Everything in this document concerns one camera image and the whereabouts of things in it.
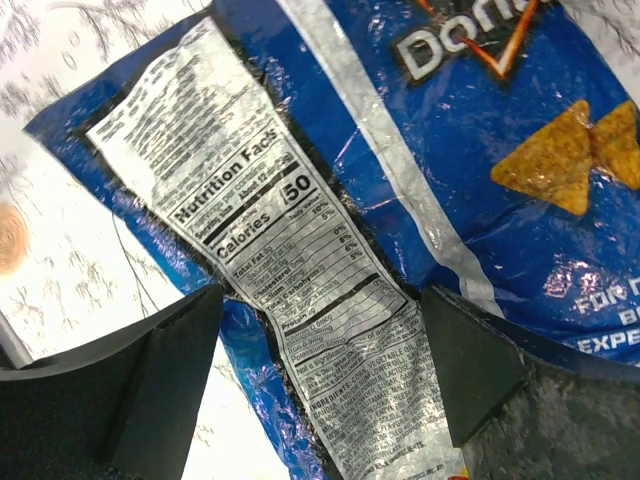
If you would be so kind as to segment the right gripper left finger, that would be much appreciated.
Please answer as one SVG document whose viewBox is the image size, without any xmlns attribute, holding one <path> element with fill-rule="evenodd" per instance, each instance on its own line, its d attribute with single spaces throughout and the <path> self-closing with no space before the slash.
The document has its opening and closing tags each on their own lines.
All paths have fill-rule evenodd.
<svg viewBox="0 0 640 480">
<path fill-rule="evenodd" d="M 3 349 L 2 478 L 181 478 L 222 317 L 207 285 L 21 369 Z"/>
</svg>

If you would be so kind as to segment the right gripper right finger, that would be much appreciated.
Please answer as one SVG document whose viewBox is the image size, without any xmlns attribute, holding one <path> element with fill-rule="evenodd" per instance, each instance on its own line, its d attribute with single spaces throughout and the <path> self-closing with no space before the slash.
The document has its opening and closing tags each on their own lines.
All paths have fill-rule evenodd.
<svg viewBox="0 0 640 480">
<path fill-rule="evenodd" d="M 473 479 L 636 479 L 639 370 L 437 285 L 421 307 L 452 444 Z"/>
</svg>

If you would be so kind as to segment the blue Doritos chips bag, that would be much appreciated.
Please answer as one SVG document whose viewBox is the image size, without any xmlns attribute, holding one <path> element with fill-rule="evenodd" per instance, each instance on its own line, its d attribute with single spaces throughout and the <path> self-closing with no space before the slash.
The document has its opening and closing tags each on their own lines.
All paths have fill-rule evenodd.
<svg viewBox="0 0 640 480">
<path fill-rule="evenodd" d="M 452 479 L 498 352 L 639 367 L 639 109 L 557 1 L 215 1 L 26 126 L 220 337 L 294 479 Z"/>
</svg>

